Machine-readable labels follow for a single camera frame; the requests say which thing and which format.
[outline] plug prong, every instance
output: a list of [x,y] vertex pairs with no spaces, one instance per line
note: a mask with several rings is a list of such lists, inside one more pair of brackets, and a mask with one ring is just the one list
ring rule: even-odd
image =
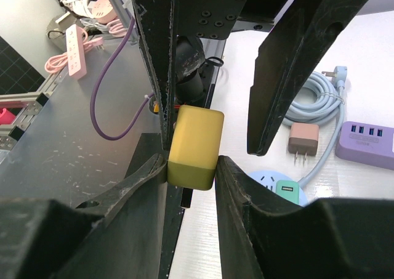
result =
[[325,75],[326,77],[335,78],[335,77],[337,76],[337,74],[335,74],[335,73],[332,72],[332,71],[322,71],[321,73],[322,73],[323,75]]

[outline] black tile wall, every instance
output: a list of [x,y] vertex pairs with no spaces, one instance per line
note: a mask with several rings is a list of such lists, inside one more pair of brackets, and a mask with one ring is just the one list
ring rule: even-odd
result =
[[0,95],[36,91],[44,80],[43,76],[0,37]]

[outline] pink power strip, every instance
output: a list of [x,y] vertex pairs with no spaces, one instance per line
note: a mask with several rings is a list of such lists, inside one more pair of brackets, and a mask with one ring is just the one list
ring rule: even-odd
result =
[[77,25],[72,25],[66,30],[68,73],[77,80],[86,75],[82,34],[83,30]]

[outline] green usb charger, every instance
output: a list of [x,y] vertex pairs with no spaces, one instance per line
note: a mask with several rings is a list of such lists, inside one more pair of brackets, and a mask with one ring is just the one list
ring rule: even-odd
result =
[[290,202],[299,204],[300,186],[297,182],[293,182],[291,180],[279,180],[276,183],[275,193]]

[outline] yellow foam block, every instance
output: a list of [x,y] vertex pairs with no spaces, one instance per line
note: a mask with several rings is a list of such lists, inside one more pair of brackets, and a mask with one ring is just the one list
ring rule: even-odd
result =
[[168,182],[185,188],[212,187],[224,114],[206,108],[182,105],[168,159]]

